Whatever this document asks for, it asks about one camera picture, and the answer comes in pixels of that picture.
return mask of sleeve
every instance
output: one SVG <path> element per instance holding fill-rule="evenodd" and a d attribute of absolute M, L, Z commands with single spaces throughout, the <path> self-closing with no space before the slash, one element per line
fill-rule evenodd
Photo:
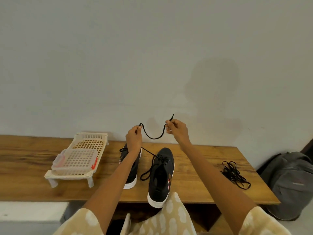
<path fill-rule="evenodd" d="M 96 216 L 88 209 L 79 209 L 53 235 L 103 235 Z"/>
<path fill-rule="evenodd" d="M 291 235 L 291 233 L 257 206 L 247 214 L 239 235 Z"/>

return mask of black shoe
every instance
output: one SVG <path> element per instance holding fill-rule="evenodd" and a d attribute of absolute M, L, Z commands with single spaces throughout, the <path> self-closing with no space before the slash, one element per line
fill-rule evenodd
<path fill-rule="evenodd" d="M 119 164 L 120 164 L 128 154 L 127 144 L 125 144 L 125 146 L 122 149 L 120 149 L 119 151 L 121 152 L 120 158 L 119 158 Z M 140 149 L 138 157 L 136 158 L 133 166 L 131 167 L 131 172 L 128 175 L 124 189 L 130 189 L 136 185 L 137 170 L 138 170 L 139 159 L 141 157 L 141 152 L 142 152 L 142 149 Z"/>
<path fill-rule="evenodd" d="M 171 181 L 174 173 L 174 157 L 170 149 L 162 148 L 152 158 L 151 168 L 141 175 L 141 180 L 149 181 L 148 203 L 154 208 L 162 208 L 170 193 Z"/>

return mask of shoe logo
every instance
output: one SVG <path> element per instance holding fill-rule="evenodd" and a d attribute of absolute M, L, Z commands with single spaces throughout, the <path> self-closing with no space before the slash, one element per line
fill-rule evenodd
<path fill-rule="evenodd" d="M 170 190 L 170 186 L 171 186 L 171 180 L 172 180 L 172 177 L 170 174 L 168 174 L 168 179 L 167 179 L 167 183 L 168 183 L 168 190 Z"/>

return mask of person's left hand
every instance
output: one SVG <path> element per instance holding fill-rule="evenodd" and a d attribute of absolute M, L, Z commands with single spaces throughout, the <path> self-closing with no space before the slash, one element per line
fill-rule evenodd
<path fill-rule="evenodd" d="M 142 135 L 141 135 L 141 129 L 142 126 L 134 126 L 128 131 L 128 134 L 126 134 L 126 143 L 127 143 L 127 148 L 128 148 L 128 153 L 130 152 L 135 152 L 138 154 L 141 149 L 141 144 L 142 144 Z"/>

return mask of white shoe sole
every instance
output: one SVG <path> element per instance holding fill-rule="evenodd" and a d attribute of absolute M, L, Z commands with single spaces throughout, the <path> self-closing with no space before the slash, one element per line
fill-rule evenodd
<path fill-rule="evenodd" d="M 157 208 L 157 209 L 161 209 L 163 208 L 165 202 L 167 201 L 167 198 L 169 196 L 170 192 L 167 194 L 167 197 L 164 201 L 162 202 L 156 202 L 154 200 L 151 199 L 150 195 L 149 195 L 149 192 L 148 192 L 148 203 L 149 205 L 151 205 L 153 208 Z"/>
<path fill-rule="evenodd" d="M 139 160 L 140 160 L 140 158 L 141 158 L 141 153 L 142 153 L 142 149 L 140 149 Z M 133 180 L 131 183 L 125 184 L 124 189 L 131 189 L 131 188 L 133 188 L 133 187 L 136 185 L 136 183 L 137 183 L 137 175 L 136 175 L 135 180 Z"/>

